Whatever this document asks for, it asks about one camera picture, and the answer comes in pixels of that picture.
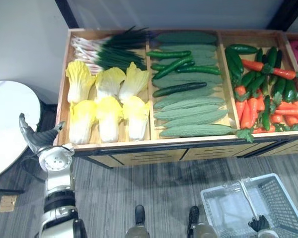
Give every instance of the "chinese cabbage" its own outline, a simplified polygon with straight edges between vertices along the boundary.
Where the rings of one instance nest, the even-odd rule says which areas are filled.
[[[79,103],[87,100],[95,77],[91,75],[86,64],[81,61],[70,62],[66,69],[66,76],[70,82],[68,102]]]

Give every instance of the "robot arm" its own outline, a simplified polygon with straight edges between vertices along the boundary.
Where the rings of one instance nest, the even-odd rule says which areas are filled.
[[[44,132],[34,132],[19,116],[19,127],[30,149],[39,157],[41,168],[47,172],[45,180],[44,214],[40,238],[86,238],[84,223],[78,218],[75,206],[73,154],[71,144],[53,146],[53,141],[64,122]]]

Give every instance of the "gray carpet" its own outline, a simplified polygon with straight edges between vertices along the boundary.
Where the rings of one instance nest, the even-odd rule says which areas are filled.
[[[153,238],[183,238],[189,208],[201,208],[200,191],[238,178],[276,173],[298,209],[298,154],[278,157],[227,158],[107,170],[76,158],[76,200],[90,238],[123,238],[133,225],[134,207],[144,205]],[[1,188],[26,188],[11,213],[0,213],[0,238],[33,237],[43,213],[43,184],[17,163],[2,178]]]

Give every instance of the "dark green cucumber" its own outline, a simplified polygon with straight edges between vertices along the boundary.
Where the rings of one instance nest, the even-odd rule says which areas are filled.
[[[160,58],[160,59],[171,59],[171,58],[182,58],[189,56],[191,51],[173,51],[173,52],[163,52],[163,51],[149,51],[146,53],[147,56]]]
[[[263,113],[263,126],[265,130],[270,130],[270,120],[269,120],[269,111],[270,111],[270,97],[267,95],[264,99],[265,111]]]
[[[255,71],[249,71],[248,73],[246,73],[242,78],[242,85],[244,87],[247,87],[254,80],[256,73],[257,72]]]
[[[179,66],[178,68],[184,68],[184,67],[188,67],[188,66],[193,66],[195,65],[195,61],[192,60],[190,62],[184,63],[183,65]],[[163,70],[164,68],[166,68],[168,65],[166,64],[158,64],[158,63],[154,63],[153,65],[151,65],[151,69],[156,70],[156,71],[160,71]]]
[[[264,82],[265,78],[266,78],[265,75],[261,75],[255,80],[253,80],[253,82],[251,82],[247,86],[247,92],[251,93],[252,95],[255,95],[257,90],[260,88],[260,85],[262,85],[262,83]]]
[[[275,68],[280,68],[282,66],[283,52],[281,50],[277,51],[277,58],[275,62]],[[277,75],[271,75],[269,79],[269,85],[274,85],[278,80]]]
[[[250,55],[258,51],[256,47],[245,44],[232,44],[229,47],[236,50],[240,55]]]
[[[183,92],[183,91],[188,91],[192,89],[197,89],[197,88],[202,88],[205,87],[207,83],[202,82],[202,83],[186,83],[186,84],[181,84],[181,85],[176,85],[176,86],[171,86],[167,88],[161,88],[153,93],[154,98],[162,97],[165,95],[169,95],[172,93],[177,93],[177,92]]]
[[[267,63],[271,66],[274,67],[277,59],[277,48],[273,46],[270,48],[267,54]]]
[[[239,71],[238,67],[236,66],[236,64],[234,63],[232,57],[230,56],[230,54],[228,54],[227,52],[225,52],[225,56],[226,56],[226,61],[227,61],[227,65],[228,65],[228,69],[231,71],[232,76],[236,77],[237,79],[241,79],[242,74]]]
[[[265,80],[261,85],[261,90],[264,96],[269,95],[268,92],[268,75],[265,75]]]
[[[221,71],[218,67],[212,67],[212,66],[188,66],[188,67],[182,67],[178,68],[176,70],[177,73],[210,73],[215,75],[220,75]]]
[[[287,103],[291,103],[295,100],[296,96],[296,86],[293,80],[286,80],[285,90],[284,90],[284,100]]]
[[[239,69],[239,72],[244,73],[244,66],[243,66],[242,60],[240,59],[240,56],[238,55],[238,52],[228,47],[225,49],[225,53],[230,55],[234,64]]]
[[[183,65],[184,63],[190,62],[192,60],[193,60],[192,56],[187,56],[187,57],[177,59],[176,61],[174,61],[171,64],[167,65],[163,70],[156,73],[154,75],[153,79],[162,78],[162,77],[166,76],[167,74],[169,74],[170,72],[174,71],[179,66]]]

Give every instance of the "wooden display crate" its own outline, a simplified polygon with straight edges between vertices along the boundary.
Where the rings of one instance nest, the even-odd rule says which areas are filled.
[[[293,54],[289,53],[289,49],[287,49],[287,42],[284,38],[282,32],[279,31],[244,31],[244,30],[201,30],[205,32],[209,32],[211,34],[215,34],[218,37],[217,41],[217,51],[216,57],[218,59],[218,66],[222,72],[223,78],[223,86],[219,92],[217,92],[214,96],[222,97],[226,101],[226,107],[229,110],[227,116],[222,119],[219,123],[230,125],[233,128],[239,129],[239,122],[237,117],[237,110],[235,108],[235,102],[233,97],[233,90],[231,86],[231,82],[229,79],[229,72],[228,67],[225,59],[224,48],[225,46],[231,43],[246,43],[250,45],[254,45],[257,47],[262,47],[265,50],[271,46],[277,46],[281,49],[284,53],[283,58],[283,67],[285,69],[294,69],[294,63],[292,58],[294,57]],[[107,37],[112,34],[117,34],[121,31],[99,31],[99,30],[85,30],[85,29],[70,29],[67,43],[66,43],[66,50],[65,50],[65,57],[64,57],[64,64],[63,64],[63,74],[60,84],[60,93],[59,93],[59,102],[58,102],[58,111],[57,111],[57,118],[56,123],[61,121],[66,121],[66,127],[60,132],[58,138],[55,141],[55,144],[62,145],[69,143],[69,126],[70,126],[70,105],[67,102],[67,95],[69,91],[69,81],[65,75],[65,70],[67,65],[70,61],[74,60],[74,49],[70,44],[71,38],[73,36],[79,36],[86,39],[101,39]],[[139,53],[145,55],[146,51],[149,51],[150,44],[149,42],[146,43],[146,47],[143,50],[140,50]],[[150,70],[151,66],[151,59],[149,57],[145,57],[146,65],[148,70]],[[247,144],[245,140],[238,139],[235,135],[224,135],[224,136],[204,136],[204,137],[188,137],[188,138],[162,138],[160,137],[159,133],[162,130],[162,127],[159,126],[159,121],[156,121],[153,117],[153,103],[156,101],[152,97],[152,93],[155,90],[155,87],[151,84],[151,80],[148,82],[148,88],[141,92],[138,96],[141,97],[145,102],[149,101],[150,103],[150,114],[149,114],[149,122],[147,125],[147,130],[145,133],[145,139],[143,141],[129,141],[128,139],[128,124],[124,121],[121,121],[119,127],[119,141],[114,143],[102,143],[99,137],[98,132],[98,125],[96,124],[92,129],[91,139],[88,144],[85,145],[75,145],[74,148],[76,151],[100,151],[100,150],[110,150],[110,149],[120,149],[120,148],[134,148],[135,146],[142,147],[142,148],[150,148],[151,146],[170,146],[173,145],[173,149],[177,150],[177,145],[185,145],[186,143],[211,143],[212,146],[219,146],[219,142],[229,141],[238,141],[241,144],[244,141],[245,146],[242,146],[241,149],[235,148],[235,153],[238,155],[243,155],[243,151],[249,153],[252,151],[252,147],[254,150],[260,148],[261,146],[250,145]],[[95,87],[93,87],[89,94],[89,99],[93,100],[96,95]],[[290,132],[274,132],[274,133],[263,133],[263,134],[255,134],[254,137],[256,138],[264,138],[266,141],[276,141],[278,137],[285,137],[288,138],[289,136],[298,136],[298,131],[290,131]],[[113,155],[118,161],[122,160],[122,164],[139,164],[139,163],[130,163],[130,161],[137,154],[130,155],[130,161],[126,162],[126,159],[117,155]],[[113,167],[119,166],[119,164],[113,162]]]

